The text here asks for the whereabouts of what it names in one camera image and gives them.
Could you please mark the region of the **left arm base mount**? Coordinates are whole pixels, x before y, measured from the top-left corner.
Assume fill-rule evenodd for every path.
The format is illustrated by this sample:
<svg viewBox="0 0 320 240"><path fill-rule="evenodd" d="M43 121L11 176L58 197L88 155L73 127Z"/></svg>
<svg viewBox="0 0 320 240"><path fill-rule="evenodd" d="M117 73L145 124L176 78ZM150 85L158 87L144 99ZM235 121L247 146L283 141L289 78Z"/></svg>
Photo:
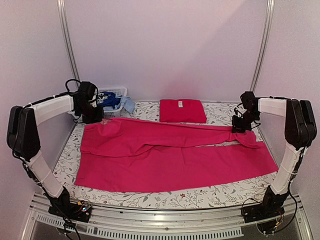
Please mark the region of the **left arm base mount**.
<svg viewBox="0 0 320 240"><path fill-rule="evenodd" d="M78 203L70 201L68 190L63 187L62 192L58 197L52 197L47 192L44 193L50 202L48 213L67 220L75 220L83 223L88 223L91 217L91 205L86 204L83 200Z"/></svg>

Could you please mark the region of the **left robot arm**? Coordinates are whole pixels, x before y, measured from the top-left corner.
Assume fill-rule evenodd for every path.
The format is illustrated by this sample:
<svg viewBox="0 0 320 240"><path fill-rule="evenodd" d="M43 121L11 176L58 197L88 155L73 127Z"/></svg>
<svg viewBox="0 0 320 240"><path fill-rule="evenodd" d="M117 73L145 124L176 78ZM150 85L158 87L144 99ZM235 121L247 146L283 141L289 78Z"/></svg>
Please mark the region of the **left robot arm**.
<svg viewBox="0 0 320 240"><path fill-rule="evenodd" d="M86 124L100 122L103 108L97 105L98 88L81 81L77 91L57 95L11 108L6 143L12 156L22 162L27 175L51 198L58 199L64 191L41 152L38 127L59 115L73 112Z"/></svg>

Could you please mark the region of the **front aluminium rail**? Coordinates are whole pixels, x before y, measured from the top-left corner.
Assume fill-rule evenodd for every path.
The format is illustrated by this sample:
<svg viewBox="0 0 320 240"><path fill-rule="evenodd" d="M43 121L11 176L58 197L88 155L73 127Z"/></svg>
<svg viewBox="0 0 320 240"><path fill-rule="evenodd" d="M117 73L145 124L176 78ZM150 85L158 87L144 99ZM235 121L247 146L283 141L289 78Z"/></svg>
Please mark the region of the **front aluminium rail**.
<svg viewBox="0 0 320 240"><path fill-rule="evenodd" d="M245 222L242 206L206 209L143 209L94 204L88 222L74 228L49 213L41 194L31 200L24 240L312 240L314 238L298 196L284 203L275 233L261 232L272 218Z"/></svg>

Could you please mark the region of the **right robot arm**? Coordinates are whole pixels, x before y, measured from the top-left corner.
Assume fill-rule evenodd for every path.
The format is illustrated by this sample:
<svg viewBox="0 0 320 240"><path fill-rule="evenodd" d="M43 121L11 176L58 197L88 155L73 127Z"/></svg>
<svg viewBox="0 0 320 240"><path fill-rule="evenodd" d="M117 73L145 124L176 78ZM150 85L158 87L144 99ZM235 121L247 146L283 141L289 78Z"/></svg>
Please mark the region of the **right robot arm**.
<svg viewBox="0 0 320 240"><path fill-rule="evenodd" d="M317 136L317 126L312 104L309 100L285 97L256 97L252 91L240 96L240 105L245 112L232 117L232 132L251 131L252 123L260 120L260 114L285 118L285 152L276 177L265 195L284 198L289 194L289 185L297 175L303 157Z"/></svg>

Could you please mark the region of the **dark blue garment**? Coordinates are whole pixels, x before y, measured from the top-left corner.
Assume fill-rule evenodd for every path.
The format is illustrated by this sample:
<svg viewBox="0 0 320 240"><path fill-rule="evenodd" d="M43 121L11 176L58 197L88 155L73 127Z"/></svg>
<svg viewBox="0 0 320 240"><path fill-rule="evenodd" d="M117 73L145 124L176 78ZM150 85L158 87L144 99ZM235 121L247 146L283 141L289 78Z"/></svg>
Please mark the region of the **dark blue garment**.
<svg viewBox="0 0 320 240"><path fill-rule="evenodd" d="M97 95L97 105L102 107L112 107L116 108L121 102L121 96L114 92L102 91Z"/></svg>

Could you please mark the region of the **right aluminium frame post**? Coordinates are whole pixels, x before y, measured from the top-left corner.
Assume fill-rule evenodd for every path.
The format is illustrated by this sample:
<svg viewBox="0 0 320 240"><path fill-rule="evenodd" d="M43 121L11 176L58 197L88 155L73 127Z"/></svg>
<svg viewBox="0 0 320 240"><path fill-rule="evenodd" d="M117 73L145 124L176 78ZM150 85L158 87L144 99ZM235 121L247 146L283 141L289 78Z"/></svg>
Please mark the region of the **right aluminium frame post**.
<svg viewBox="0 0 320 240"><path fill-rule="evenodd" d="M265 11L265 19L264 19L264 25L263 25L263 31L262 31L262 37L260 41L260 47L258 52L257 61L255 64L253 77L250 85L250 91L255 92L259 77L261 74L265 54L267 51L268 41L270 37L270 32L272 28L272 22L273 22L273 15L274 15L274 8L275 8L275 0L268 0L266 4L266 11Z"/></svg>

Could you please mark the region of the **white plastic laundry basket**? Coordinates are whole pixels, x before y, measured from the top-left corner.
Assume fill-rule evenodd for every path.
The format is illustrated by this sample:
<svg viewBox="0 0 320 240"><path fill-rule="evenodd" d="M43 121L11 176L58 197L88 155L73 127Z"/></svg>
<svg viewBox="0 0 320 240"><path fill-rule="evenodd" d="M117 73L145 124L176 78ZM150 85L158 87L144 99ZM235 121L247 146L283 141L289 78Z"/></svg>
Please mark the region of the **white plastic laundry basket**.
<svg viewBox="0 0 320 240"><path fill-rule="evenodd" d="M93 109L103 109L103 118L119 117L121 114L121 110L123 109L120 104L116 105L115 109L113 109L112 107L102 107L100 105L97 105L97 107L93 107L88 103L88 101L93 98L94 94L98 96L98 93L100 92L112 92L117 94L118 96L121 96L121 98L127 96L127 89L125 87L98 88L94 84L82 82L76 91L70 91L68 89L66 92L67 95L69 95L72 99L71 109L68 112L83 119L82 114L89 113Z"/></svg>

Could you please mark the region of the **red t-shirt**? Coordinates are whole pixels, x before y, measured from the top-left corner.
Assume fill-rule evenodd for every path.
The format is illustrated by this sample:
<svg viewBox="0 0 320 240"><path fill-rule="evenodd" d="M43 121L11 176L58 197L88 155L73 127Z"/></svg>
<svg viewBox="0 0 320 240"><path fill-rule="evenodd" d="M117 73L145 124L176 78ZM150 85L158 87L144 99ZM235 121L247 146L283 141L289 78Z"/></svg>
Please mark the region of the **red t-shirt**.
<svg viewBox="0 0 320 240"><path fill-rule="evenodd" d="M206 123L203 104L195 99L161 99L159 121L164 123Z"/></svg>

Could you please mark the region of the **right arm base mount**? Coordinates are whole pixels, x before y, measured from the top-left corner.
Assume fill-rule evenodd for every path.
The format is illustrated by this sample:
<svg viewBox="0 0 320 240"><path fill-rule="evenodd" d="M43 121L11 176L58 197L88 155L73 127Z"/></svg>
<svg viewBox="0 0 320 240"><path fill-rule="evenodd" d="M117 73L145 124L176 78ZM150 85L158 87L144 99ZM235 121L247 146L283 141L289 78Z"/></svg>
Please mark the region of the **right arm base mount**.
<svg viewBox="0 0 320 240"><path fill-rule="evenodd" d="M241 207L241 215L244 222L251 223L284 214L283 204L288 195L288 190L284 194L275 194L271 187L268 186L261 203Z"/></svg>

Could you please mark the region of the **pink garment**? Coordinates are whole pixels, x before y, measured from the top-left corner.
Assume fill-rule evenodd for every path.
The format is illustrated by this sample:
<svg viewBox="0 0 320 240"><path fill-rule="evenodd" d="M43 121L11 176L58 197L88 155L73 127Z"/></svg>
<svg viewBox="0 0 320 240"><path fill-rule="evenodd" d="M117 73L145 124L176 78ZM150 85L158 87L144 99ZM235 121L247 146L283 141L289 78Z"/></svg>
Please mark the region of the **pink garment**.
<svg viewBox="0 0 320 240"><path fill-rule="evenodd" d="M209 187L278 170L253 132L112 118L85 126L75 184L107 192Z"/></svg>

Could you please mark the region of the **light blue cloth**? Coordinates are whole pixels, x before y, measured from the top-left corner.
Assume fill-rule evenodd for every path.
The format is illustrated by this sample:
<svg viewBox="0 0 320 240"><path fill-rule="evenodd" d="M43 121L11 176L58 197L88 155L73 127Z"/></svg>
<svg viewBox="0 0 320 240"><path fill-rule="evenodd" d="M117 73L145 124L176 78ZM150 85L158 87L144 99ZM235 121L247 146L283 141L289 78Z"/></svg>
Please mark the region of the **light blue cloth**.
<svg viewBox="0 0 320 240"><path fill-rule="evenodd" d="M135 110L135 102L129 96L123 96L120 100L120 106L123 107L129 114Z"/></svg>

